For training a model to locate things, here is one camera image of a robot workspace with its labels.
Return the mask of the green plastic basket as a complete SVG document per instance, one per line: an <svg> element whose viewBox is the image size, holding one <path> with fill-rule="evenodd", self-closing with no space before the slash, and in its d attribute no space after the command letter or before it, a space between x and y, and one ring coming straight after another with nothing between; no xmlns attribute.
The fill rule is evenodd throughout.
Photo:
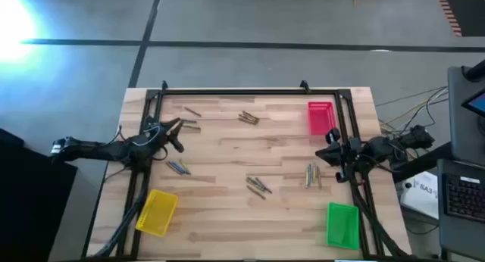
<svg viewBox="0 0 485 262"><path fill-rule="evenodd" d="M359 249L359 210L356 206L328 204L326 241L333 247Z"/></svg>

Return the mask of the grey computer cart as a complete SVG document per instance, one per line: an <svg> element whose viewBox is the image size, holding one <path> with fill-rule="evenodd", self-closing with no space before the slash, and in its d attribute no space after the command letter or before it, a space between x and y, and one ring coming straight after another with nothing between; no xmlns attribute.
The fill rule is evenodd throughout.
<svg viewBox="0 0 485 262"><path fill-rule="evenodd" d="M460 67L450 67L447 77L452 154L460 161L485 166L485 135L478 127L479 115L462 107L467 99L485 89L485 80L466 80Z"/></svg>

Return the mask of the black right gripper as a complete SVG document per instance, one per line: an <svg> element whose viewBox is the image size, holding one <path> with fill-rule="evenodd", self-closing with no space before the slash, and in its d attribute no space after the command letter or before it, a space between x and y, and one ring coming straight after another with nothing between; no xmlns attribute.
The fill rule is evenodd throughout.
<svg viewBox="0 0 485 262"><path fill-rule="evenodd" d="M340 138L340 131L337 128L332 128L326 134L326 141L329 145L326 148L316 151L315 154L330 166L338 166L339 171L335 174L336 181L338 183L344 183L349 181L350 178L346 171L346 165L358 160L361 143L356 138L350 138L343 144L340 144Z"/></svg>

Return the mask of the black cabinet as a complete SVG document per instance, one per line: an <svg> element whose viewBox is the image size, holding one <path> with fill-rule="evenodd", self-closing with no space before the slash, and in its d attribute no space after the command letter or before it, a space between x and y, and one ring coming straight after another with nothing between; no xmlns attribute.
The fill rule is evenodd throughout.
<svg viewBox="0 0 485 262"><path fill-rule="evenodd" d="M77 168L0 129L0 262L46 262Z"/></svg>

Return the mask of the yellow plastic basket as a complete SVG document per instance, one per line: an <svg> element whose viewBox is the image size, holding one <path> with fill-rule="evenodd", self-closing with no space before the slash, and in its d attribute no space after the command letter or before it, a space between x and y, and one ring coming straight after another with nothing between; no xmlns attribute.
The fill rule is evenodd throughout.
<svg viewBox="0 0 485 262"><path fill-rule="evenodd" d="M157 189L151 190L136 222L136 229L150 235L164 237L177 203L177 195Z"/></svg>

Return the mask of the black stand pole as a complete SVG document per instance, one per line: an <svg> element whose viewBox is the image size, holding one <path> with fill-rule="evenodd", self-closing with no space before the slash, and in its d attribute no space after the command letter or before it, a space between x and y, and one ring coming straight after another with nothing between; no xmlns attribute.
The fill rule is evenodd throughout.
<svg viewBox="0 0 485 262"><path fill-rule="evenodd" d="M480 82L485 77L485 59L473 67L462 66L462 75L469 82Z"/></svg>

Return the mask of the black aluminium table frame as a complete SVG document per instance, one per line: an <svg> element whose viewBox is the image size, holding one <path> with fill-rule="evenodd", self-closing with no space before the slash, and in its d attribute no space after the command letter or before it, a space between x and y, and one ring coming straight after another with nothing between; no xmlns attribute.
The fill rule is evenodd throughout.
<svg viewBox="0 0 485 262"><path fill-rule="evenodd" d="M143 89L127 91L120 124L136 134L142 118L195 120L200 131L182 129L185 150L167 150L166 158L183 160L191 175L177 175L155 163L149 188L178 196L164 237L142 233L140 260L326 260L360 258L363 250L330 247L325 215L330 202L352 203L348 185L335 170L319 163L321 183L305 188L305 170L325 146L310 133L308 103L330 101L342 134L369 138L377 134L375 106L368 89L354 88L346 101L338 89L171 89L162 100L145 103ZM186 111L188 107L202 115ZM257 125L239 121L246 111ZM258 177L272 192L246 182ZM251 186L264 197L250 192Z"/></svg>

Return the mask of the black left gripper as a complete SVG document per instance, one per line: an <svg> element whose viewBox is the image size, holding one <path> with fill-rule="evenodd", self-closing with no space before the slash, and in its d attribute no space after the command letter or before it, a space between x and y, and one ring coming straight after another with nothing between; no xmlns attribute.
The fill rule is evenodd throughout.
<svg viewBox="0 0 485 262"><path fill-rule="evenodd" d="M154 117L146 117L139 134L130 137L130 159L148 160L159 151L167 154L167 143L171 143L176 151L183 153L185 148L178 139L182 127L183 121L179 117L164 122Z"/></svg>

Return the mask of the white printed box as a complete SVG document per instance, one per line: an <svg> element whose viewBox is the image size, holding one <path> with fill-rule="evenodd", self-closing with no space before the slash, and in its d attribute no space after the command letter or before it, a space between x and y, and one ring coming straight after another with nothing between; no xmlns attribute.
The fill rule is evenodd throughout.
<svg viewBox="0 0 485 262"><path fill-rule="evenodd" d="M400 204L418 213L439 219L437 176L424 171L402 182Z"/></svg>

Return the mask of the black metal bar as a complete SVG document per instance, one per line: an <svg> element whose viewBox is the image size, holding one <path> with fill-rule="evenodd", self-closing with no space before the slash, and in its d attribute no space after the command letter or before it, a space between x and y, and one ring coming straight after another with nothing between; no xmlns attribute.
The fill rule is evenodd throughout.
<svg viewBox="0 0 485 262"><path fill-rule="evenodd" d="M453 159L451 142L447 142L446 144L441 145L431 152L426 153L425 155L420 156L412 161L393 166L394 183L409 179L421 172L436 167L439 159Z"/></svg>

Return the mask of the black tablet screen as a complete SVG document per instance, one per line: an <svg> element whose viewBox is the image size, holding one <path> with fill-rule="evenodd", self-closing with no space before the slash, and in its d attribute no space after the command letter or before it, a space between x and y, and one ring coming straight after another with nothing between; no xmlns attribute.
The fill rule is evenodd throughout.
<svg viewBox="0 0 485 262"><path fill-rule="evenodd" d="M462 107L485 118L485 88L465 99Z"/></svg>

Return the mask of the black mat with striped edge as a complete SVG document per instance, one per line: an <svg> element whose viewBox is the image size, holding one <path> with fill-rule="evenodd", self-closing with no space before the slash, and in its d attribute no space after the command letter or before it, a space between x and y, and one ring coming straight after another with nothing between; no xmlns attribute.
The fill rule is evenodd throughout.
<svg viewBox="0 0 485 262"><path fill-rule="evenodd" d="M439 0L454 34L485 37L485 0Z"/></svg>

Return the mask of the red plastic basket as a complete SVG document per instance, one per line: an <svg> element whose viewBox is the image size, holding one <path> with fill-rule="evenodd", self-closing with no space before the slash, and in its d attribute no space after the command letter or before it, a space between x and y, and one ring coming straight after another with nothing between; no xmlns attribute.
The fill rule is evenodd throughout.
<svg viewBox="0 0 485 262"><path fill-rule="evenodd" d="M310 101L308 103L308 124L312 135L325 135L336 126L333 103Z"/></svg>

